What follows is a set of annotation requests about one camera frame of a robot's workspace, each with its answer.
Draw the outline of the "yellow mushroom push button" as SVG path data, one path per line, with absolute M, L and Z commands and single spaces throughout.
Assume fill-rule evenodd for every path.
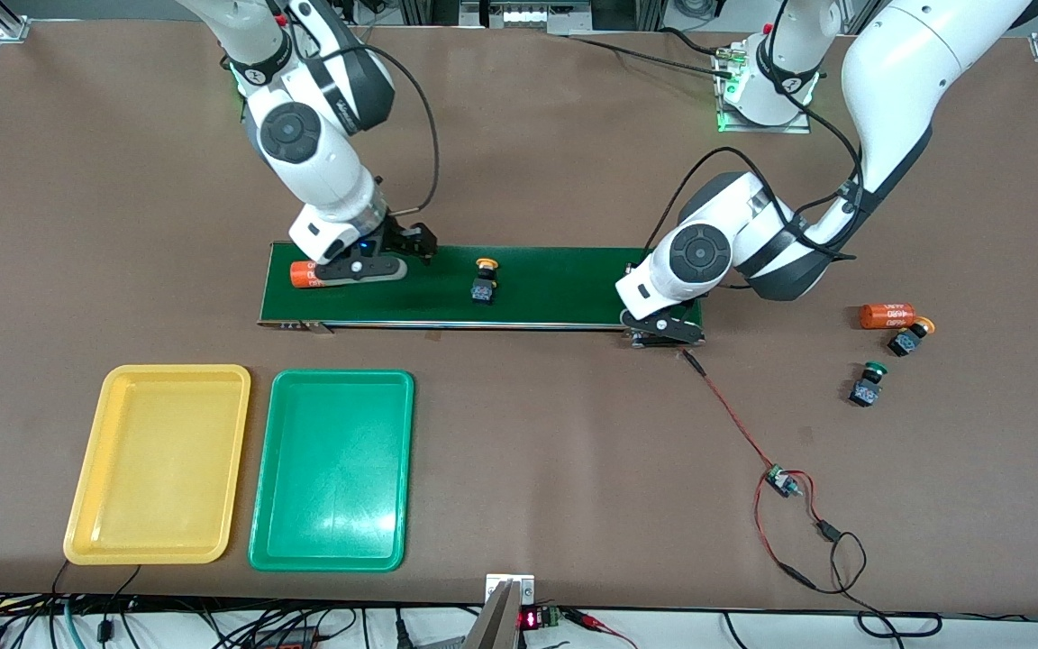
M 927 317 L 916 316 L 912 324 L 897 330 L 887 341 L 887 349 L 894 356 L 906 357 L 914 353 L 922 341 L 935 332 L 933 321 Z
M 475 278 L 470 295 L 475 304 L 493 305 L 497 292 L 497 271 L 499 264 L 491 258 L 479 258 L 475 261 Z

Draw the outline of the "green mushroom push button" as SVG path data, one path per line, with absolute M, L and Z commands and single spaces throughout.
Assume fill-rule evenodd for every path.
M 858 407 L 872 407 L 880 398 L 881 382 L 887 375 L 885 366 L 868 361 L 862 366 L 861 377 L 852 383 L 848 401 Z

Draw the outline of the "green conveyor belt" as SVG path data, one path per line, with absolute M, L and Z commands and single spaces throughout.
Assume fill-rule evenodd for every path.
M 493 305 L 470 295 L 477 259 L 498 262 Z M 293 288 L 289 267 L 308 261 L 291 242 L 273 242 L 260 325 L 337 328 L 579 330 L 622 332 L 616 282 L 638 262 L 638 247 L 441 247 L 428 266 L 404 259 L 395 282 Z

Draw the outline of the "green plastic tray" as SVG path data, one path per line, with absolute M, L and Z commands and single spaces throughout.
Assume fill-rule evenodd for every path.
M 248 560 L 263 572 L 389 572 L 406 553 L 414 378 L 288 369 L 273 379 Z

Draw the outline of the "white LED light bar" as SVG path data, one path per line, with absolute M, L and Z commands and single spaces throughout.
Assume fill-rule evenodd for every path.
M 589 5 L 501 5 L 493 9 L 503 28 L 543 29 L 545 32 L 590 30 Z

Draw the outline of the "yellow plastic tray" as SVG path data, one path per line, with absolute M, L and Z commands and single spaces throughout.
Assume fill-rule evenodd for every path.
M 207 564 L 233 528 L 250 374 L 128 364 L 104 379 L 63 537 L 78 566 Z

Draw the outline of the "red clip lead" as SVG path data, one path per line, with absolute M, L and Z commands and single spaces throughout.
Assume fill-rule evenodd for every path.
M 580 626 L 586 629 L 586 631 L 589 632 L 598 633 L 601 636 L 611 636 L 618 638 L 618 640 L 626 642 L 628 645 L 631 646 L 632 649 L 640 649 L 639 646 L 633 640 L 631 640 L 629 636 L 624 636 L 622 633 L 619 633 L 618 631 L 614 631 L 614 629 L 611 628 L 609 625 L 607 625 L 606 623 L 602 623 L 602 621 L 598 620 L 597 617 L 594 617 L 585 612 L 582 612 L 581 609 L 559 607 L 559 614 L 562 617 L 564 617 L 564 619 L 568 620 L 570 623 L 576 626 Z

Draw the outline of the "aluminium frame structure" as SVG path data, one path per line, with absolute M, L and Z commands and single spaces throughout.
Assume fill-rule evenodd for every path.
M 551 34 L 588 34 L 592 32 L 655 32 L 663 25 L 670 0 L 387 0 L 398 9 L 403 24 L 412 26 L 464 26 L 483 29 L 503 28 L 493 9 L 501 5 L 589 5 L 593 26 L 590 30 L 545 32 Z

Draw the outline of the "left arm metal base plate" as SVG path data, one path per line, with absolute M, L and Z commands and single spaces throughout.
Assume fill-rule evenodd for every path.
M 765 36 L 760 32 L 732 44 L 729 58 L 717 58 L 713 70 L 725 71 L 715 81 L 718 131 L 722 133 L 808 134 L 810 119 L 776 89 L 758 62 Z

